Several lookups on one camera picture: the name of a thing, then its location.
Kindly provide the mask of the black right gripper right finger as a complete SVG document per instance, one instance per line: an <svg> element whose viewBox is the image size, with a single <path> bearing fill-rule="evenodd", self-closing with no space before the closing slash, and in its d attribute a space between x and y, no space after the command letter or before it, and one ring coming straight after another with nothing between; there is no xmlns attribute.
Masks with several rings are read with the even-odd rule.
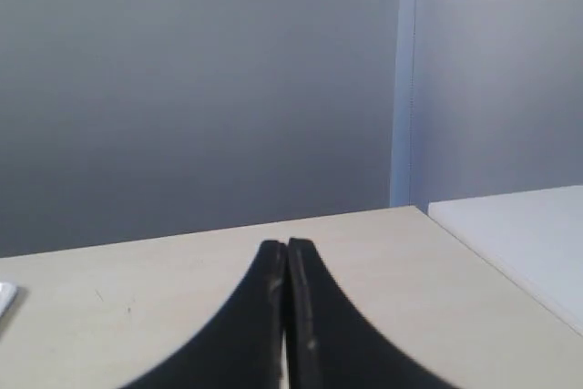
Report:
<svg viewBox="0 0 583 389"><path fill-rule="evenodd" d="M368 322L306 239L287 246L286 354L290 388L451 386Z"/></svg>

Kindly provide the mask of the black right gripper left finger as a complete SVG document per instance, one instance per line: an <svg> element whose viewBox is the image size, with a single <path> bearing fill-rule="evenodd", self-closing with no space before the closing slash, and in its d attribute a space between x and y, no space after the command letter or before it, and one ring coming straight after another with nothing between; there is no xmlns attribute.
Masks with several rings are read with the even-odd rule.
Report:
<svg viewBox="0 0 583 389"><path fill-rule="evenodd" d="M127 387L279 388L286 266L286 245L262 242L217 313L174 354Z"/></svg>

